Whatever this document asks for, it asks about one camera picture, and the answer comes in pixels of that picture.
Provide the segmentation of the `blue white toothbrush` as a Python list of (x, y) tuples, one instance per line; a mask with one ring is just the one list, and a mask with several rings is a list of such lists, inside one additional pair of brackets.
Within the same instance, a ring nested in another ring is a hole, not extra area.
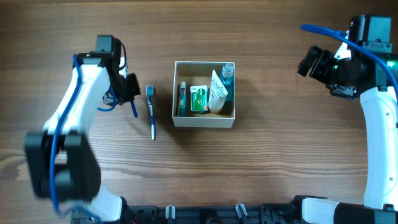
[(154, 95), (154, 87), (152, 85), (146, 85), (146, 98), (150, 113), (151, 139), (155, 141), (156, 133), (155, 133), (155, 122), (154, 122), (154, 109), (151, 102), (153, 95)]

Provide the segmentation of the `blue razor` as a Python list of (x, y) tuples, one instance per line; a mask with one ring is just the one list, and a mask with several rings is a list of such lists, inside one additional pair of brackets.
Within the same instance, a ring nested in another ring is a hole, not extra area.
[(131, 109), (132, 109), (134, 117), (137, 118), (138, 117), (138, 113), (137, 113), (137, 110), (136, 110), (136, 106), (135, 106), (134, 100), (130, 101), (130, 105), (131, 105)]

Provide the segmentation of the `red green toothpaste tube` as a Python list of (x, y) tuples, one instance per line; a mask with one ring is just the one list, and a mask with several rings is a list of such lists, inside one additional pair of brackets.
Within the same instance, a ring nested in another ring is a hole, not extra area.
[(185, 117), (187, 115), (187, 94), (186, 94), (186, 82), (180, 84), (180, 98), (178, 104), (178, 116)]

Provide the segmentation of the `green soap box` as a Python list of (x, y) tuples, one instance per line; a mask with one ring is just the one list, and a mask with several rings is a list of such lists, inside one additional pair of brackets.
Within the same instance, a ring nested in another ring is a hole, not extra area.
[(209, 110), (208, 107), (208, 86), (193, 85), (190, 87), (192, 113), (204, 114)]

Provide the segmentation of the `blue mouthwash bottle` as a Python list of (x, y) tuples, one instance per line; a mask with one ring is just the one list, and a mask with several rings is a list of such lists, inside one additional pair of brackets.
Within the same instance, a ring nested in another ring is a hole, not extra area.
[(228, 92), (225, 103), (230, 104), (233, 98), (234, 90), (234, 65), (232, 63), (226, 63), (223, 65), (220, 79)]

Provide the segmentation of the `white cream tube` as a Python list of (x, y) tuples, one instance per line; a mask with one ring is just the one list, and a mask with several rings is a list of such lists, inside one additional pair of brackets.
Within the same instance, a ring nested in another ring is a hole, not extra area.
[(212, 71), (211, 76), (211, 86), (209, 93), (208, 106), (212, 113), (219, 113), (225, 104), (226, 97), (228, 96), (228, 91), (220, 80), (217, 72)]

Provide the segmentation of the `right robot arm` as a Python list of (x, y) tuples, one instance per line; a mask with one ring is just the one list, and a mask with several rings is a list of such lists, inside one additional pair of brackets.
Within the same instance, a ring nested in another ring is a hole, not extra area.
[(397, 54), (392, 19), (363, 14), (346, 32), (312, 24), (300, 28), (341, 42), (337, 52), (309, 48), (298, 74), (325, 85), (330, 95), (359, 99), (367, 134), (368, 174), (363, 204), (296, 196), (294, 219), (302, 223), (397, 223)]

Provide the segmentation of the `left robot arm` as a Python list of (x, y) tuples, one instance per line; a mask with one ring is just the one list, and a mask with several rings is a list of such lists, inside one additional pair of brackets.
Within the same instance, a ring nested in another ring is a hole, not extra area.
[(100, 104), (113, 110), (133, 103), (141, 90), (127, 72), (126, 48), (113, 35), (98, 35), (95, 49), (73, 56), (72, 79), (41, 132), (29, 132), (24, 151), (34, 195), (52, 202), (63, 217), (83, 212), (94, 223), (137, 223), (126, 199), (101, 183), (101, 169), (88, 142)]

